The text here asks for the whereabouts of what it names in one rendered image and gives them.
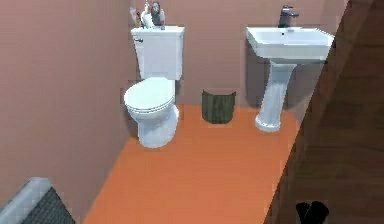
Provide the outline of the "dark green waste bin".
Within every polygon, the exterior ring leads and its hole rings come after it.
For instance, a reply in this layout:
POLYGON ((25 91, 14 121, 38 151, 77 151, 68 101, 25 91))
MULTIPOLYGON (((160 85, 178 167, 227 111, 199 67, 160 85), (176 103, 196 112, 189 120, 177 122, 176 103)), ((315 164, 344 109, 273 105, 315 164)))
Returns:
POLYGON ((210 124, 227 124, 233 119, 236 92, 212 94, 202 91, 201 114, 210 124))

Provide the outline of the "brown wooden door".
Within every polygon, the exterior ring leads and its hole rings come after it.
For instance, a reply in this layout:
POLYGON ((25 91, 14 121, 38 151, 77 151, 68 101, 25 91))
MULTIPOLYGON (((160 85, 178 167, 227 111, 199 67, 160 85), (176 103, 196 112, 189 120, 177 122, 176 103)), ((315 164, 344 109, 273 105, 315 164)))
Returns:
POLYGON ((262 224, 384 224, 384 0, 349 0, 262 224))

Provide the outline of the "colourful spray bottle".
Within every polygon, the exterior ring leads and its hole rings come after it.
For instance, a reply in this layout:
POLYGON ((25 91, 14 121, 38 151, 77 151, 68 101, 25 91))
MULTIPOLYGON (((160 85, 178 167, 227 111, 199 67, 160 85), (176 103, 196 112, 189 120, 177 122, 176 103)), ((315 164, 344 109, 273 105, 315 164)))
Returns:
POLYGON ((140 17, 140 13, 137 11, 137 9, 134 7, 130 7, 129 13, 130 13, 131 18, 134 22, 135 27, 136 28, 141 27, 142 26, 141 17, 140 17))

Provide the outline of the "black faucet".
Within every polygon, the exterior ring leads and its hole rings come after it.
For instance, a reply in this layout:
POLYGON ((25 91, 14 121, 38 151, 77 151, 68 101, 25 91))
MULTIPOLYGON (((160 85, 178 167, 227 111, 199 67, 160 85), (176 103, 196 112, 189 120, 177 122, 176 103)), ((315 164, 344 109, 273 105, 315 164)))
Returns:
POLYGON ((297 18, 299 14, 293 11, 293 6, 283 5, 280 11, 280 18, 278 22, 279 28, 288 28, 291 26, 291 20, 297 18))

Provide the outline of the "white toilet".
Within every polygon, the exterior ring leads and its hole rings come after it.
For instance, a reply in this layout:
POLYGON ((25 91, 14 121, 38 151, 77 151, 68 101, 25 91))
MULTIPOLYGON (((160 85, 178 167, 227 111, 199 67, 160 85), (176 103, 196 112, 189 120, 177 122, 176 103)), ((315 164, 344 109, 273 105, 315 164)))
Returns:
POLYGON ((177 129, 176 82, 183 74, 184 33, 182 26, 131 30, 140 80, 127 89, 123 100, 146 148, 165 146, 177 129))

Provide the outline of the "white pedestal sink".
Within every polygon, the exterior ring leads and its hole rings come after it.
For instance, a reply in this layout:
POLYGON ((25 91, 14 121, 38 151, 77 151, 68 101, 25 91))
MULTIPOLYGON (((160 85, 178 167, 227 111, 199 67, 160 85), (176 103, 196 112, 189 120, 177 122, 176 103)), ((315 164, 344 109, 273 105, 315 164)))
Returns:
POLYGON ((323 64, 335 36, 318 28, 247 27, 246 38, 254 53, 270 63, 255 125, 265 132, 277 132, 293 70, 298 65, 323 64))

